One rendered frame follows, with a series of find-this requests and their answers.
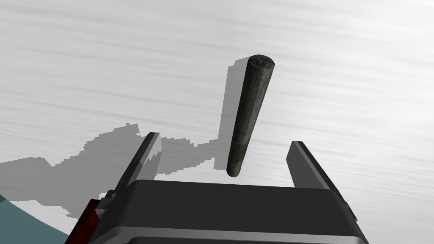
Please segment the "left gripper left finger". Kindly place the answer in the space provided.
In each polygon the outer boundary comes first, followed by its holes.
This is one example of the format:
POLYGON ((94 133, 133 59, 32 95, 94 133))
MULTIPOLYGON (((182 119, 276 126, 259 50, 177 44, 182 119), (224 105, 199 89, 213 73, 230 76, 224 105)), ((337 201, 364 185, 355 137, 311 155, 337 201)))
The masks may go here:
POLYGON ((160 133, 148 133, 127 166, 115 190, 120 191, 136 180, 153 180, 157 174, 161 155, 160 133))

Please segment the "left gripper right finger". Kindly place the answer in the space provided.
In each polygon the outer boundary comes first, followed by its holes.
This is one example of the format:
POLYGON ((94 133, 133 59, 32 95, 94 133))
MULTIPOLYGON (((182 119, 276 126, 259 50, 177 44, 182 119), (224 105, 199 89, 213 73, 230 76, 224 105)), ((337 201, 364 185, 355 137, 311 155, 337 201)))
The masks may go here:
POLYGON ((335 190, 335 185, 303 142, 291 142, 286 161, 294 187, 335 190))

